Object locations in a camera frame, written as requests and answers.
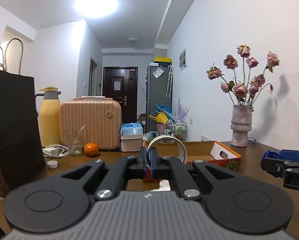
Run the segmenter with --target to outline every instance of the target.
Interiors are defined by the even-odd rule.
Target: pink suitcase
[[[83,125],[83,145],[96,143],[101,150],[120,145],[121,106],[112,99],[67,101],[60,106],[59,118],[63,145],[67,145],[70,133],[77,133]]]

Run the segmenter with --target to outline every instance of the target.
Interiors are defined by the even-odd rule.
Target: wooden table
[[[256,143],[255,145],[249,145],[247,148],[232,147],[230,146],[230,142],[225,142],[223,144],[229,146],[237,153],[242,155],[240,173],[255,179],[259,179],[261,181],[271,183],[273,185],[282,188],[283,185],[282,179],[274,178],[271,175],[267,174],[265,171],[262,171],[262,169],[260,168],[260,160],[264,152],[267,150],[275,150],[275,149],[259,143]],[[48,170],[47,168],[44,168],[35,177],[35,180],[46,178],[47,176],[51,176],[66,171],[68,169],[90,162],[94,159],[100,158],[105,160],[106,163],[112,163],[121,156],[137,155],[137,153],[122,153],[122,152],[101,152],[101,153],[102,155],[96,158],[89,158],[86,156],[81,156],[81,157],[68,156],[66,158],[59,159],[58,168],[54,170]],[[144,191],[144,190],[149,190],[158,187],[159,187],[158,183],[143,183],[142,180],[134,179],[129,181],[127,189]],[[287,232],[290,235],[292,235],[294,238],[299,240],[299,191],[286,189],[286,188],[284,188],[284,190],[286,190],[290,194],[290,196],[293,198],[295,203],[295,212],[291,219],[291,222],[289,223]],[[9,231],[8,225],[2,213],[1,202],[0,202],[0,226],[3,228],[5,232]]]

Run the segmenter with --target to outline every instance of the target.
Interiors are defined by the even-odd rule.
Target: refrigerator
[[[156,122],[148,117],[156,110],[154,105],[168,106],[171,110],[172,94],[171,97],[169,97],[168,91],[167,97],[165,97],[170,68],[161,66],[160,68],[164,70],[164,73],[156,78],[153,73],[157,70],[157,66],[147,67],[146,132],[157,131]]]

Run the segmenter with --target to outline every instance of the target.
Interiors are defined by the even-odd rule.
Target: black paper bag
[[[34,78],[0,70],[0,170],[9,190],[45,166],[35,107]]]

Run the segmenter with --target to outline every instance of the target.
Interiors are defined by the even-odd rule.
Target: orange fruit
[[[95,143],[87,143],[84,152],[88,157],[94,157],[98,153],[98,146]]]

